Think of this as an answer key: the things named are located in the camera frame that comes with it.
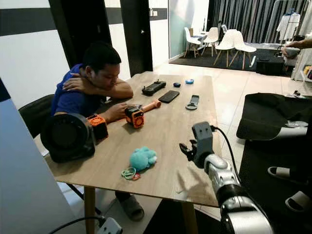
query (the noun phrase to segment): dark curtain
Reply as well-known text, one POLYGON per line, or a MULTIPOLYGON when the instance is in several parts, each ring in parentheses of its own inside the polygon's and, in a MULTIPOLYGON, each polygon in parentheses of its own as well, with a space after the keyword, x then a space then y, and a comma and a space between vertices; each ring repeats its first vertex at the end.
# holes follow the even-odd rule
POLYGON ((225 24, 228 29, 237 29, 245 42, 279 43, 279 32, 276 29, 282 16, 294 8, 302 21, 306 2, 279 1, 273 12, 275 0, 214 0, 212 25, 219 28, 221 24, 225 24))

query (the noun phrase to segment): black chair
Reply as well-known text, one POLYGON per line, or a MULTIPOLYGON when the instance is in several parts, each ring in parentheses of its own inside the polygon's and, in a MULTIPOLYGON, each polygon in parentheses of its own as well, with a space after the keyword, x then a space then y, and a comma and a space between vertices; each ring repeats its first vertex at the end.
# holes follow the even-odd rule
MULTIPOLYGON (((41 128, 48 117, 51 116, 51 104, 54 94, 44 96, 35 100, 19 109, 19 113, 23 118, 31 136, 35 138, 41 133, 41 128)), ((72 184, 67 184, 82 200, 83 194, 72 184)), ((96 213, 101 214, 101 211, 96 208, 96 213)))

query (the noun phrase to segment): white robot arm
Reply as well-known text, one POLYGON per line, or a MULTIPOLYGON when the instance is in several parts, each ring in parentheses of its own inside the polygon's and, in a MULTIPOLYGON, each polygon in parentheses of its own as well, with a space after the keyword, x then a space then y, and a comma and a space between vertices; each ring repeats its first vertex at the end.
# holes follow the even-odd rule
POLYGON ((273 234, 265 214, 242 188, 230 164, 214 154, 212 130, 215 129, 208 122, 195 124, 192 127, 195 140, 190 140, 192 149, 182 143, 180 149, 212 181, 221 208, 221 233, 273 234))

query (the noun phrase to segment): stuffed toy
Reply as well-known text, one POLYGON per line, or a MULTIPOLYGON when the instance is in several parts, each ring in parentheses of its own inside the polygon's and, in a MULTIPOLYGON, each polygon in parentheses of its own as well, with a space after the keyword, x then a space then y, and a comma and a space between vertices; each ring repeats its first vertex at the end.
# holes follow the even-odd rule
POLYGON ((152 166, 156 159, 156 152, 144 146, 141 149, 135 149, 131 154, 130 164, 139 172, 152 166))

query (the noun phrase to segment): black smartphone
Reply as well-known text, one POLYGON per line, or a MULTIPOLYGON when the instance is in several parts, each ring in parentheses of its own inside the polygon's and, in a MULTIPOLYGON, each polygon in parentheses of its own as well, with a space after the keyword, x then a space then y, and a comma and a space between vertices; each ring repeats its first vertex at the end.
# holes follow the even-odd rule
POLYGON ((166 92, 163 96, 158 98, 159 101, 170 103, 173 99, 175 99, 180 93, 178 91, 170 90, 166 92))

